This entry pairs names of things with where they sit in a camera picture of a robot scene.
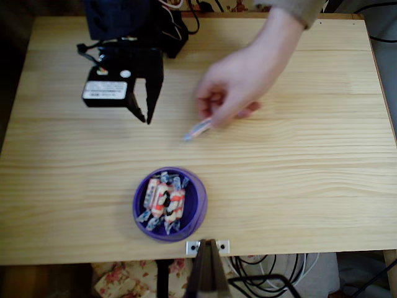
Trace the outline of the person's bare hand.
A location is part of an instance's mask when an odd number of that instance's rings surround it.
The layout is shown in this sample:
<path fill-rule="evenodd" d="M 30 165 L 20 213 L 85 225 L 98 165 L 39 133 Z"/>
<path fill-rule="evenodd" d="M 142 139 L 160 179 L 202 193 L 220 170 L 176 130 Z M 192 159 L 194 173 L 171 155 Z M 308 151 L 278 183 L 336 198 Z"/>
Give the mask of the person's bare hand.
<path fill-rule="evenodd" d="M 201 118 L 221 127 L 249 117 L 274 85 L 295 51 L 305 25 L 274 7 L 255 39 L 246 47 L 212 64 L 199 82 L 194 98 Z"/>

